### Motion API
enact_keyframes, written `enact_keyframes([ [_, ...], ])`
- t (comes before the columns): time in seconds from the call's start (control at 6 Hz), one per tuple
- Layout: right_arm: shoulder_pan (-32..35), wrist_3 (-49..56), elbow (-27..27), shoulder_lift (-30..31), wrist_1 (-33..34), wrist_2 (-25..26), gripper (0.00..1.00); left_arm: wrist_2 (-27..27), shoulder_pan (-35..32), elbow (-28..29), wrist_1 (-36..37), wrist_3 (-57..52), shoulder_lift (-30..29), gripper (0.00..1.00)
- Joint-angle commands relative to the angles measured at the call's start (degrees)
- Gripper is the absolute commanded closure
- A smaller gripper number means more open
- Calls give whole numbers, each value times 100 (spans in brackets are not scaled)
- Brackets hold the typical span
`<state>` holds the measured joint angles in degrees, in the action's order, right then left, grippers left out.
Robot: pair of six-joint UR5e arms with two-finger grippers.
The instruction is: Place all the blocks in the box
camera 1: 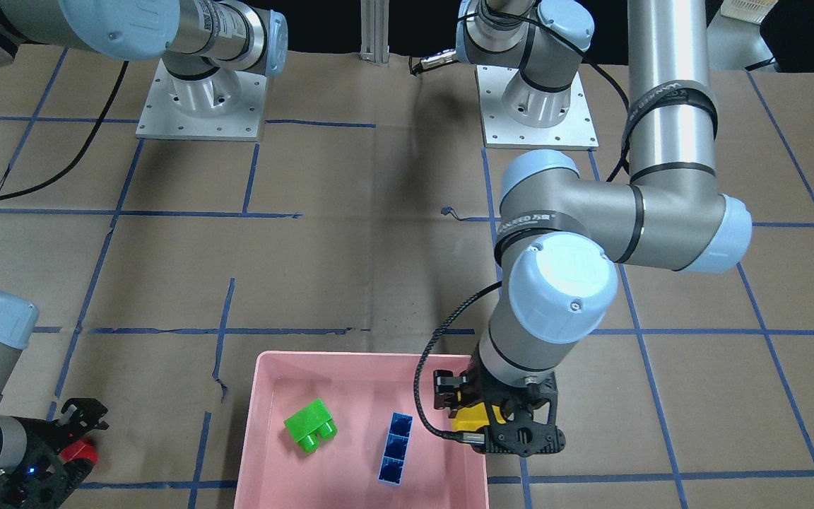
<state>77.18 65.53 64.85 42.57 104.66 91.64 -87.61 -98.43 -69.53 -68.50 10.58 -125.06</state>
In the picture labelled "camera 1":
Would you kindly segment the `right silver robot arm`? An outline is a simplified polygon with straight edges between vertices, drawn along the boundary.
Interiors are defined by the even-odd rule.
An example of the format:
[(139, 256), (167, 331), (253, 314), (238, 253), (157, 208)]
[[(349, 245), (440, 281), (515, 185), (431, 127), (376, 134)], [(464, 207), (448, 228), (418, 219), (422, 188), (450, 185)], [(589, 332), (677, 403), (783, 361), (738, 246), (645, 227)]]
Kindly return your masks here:
[[(242, 1), (0, 1), (0, 68), (25, 43), (96, 52), (123, 64), (159, 58), (180, 115), (228, 112), (243, 72), (278, 76), (288, 51), (281, 13)], [(39, 312), (0, 291), (0, 403)], [(0, 508), (58, 508), (93, 470), (88, 431), (104, 431), (106, 406), (74, 397), (61, 418), (0, 414)]]

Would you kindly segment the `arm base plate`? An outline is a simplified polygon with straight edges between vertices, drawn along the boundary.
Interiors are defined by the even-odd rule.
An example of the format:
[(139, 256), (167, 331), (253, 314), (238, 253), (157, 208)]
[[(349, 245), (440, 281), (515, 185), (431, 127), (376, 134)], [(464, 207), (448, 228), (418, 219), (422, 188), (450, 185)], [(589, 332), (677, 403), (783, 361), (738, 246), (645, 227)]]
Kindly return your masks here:
[(487, 148), (588, 151), (600, 146), (579, 74), (558, 93), (534, 90), (517, 69), (476, 68)]
[(136, 136), (158, 141), (257, 142), (267, 77), (220, 69), (196, 81), (169, 74), (159, 62)]

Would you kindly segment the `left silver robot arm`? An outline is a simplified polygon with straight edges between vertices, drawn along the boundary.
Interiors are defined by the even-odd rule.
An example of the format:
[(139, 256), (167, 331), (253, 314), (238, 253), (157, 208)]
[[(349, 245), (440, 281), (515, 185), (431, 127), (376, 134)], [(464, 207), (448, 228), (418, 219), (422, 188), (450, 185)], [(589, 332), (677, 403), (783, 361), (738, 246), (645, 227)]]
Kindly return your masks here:
[[(502, 280), (465, 300), (433, 332), (413, 381), (424, 428), (481, 454), (559, 453), (555, 368), (601, 323), (617, 296), (620, 264), (724, 273), (745, 255), (753, 220), (721, 194), (714, 142), (704, 1), (627, 3), (630, 89), (619, 161), (584, 180), (556, 149), (534, 149), (502, 177), (495, 261)], [(434, 406), (483, 422), (443, 431), (427, 421), (420, 377), (433, 346), (472, 303), (500, 289), (468, 368), (433, 374)]]

